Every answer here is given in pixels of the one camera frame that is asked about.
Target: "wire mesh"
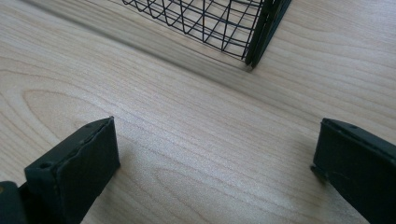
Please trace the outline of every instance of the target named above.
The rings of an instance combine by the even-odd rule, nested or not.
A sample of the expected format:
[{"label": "wire mesh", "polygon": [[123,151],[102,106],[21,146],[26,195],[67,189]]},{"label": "wire mesh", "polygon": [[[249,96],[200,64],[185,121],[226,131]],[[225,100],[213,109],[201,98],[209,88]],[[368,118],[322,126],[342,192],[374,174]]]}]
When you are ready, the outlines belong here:
[{"label": "wire mesh", "polygon": [[[276,0],[265,1],[272,5]],[[123,0],[123,3],[241,60],[247,56],[261,11],[268,10],[262,9],[264,0]]]}]

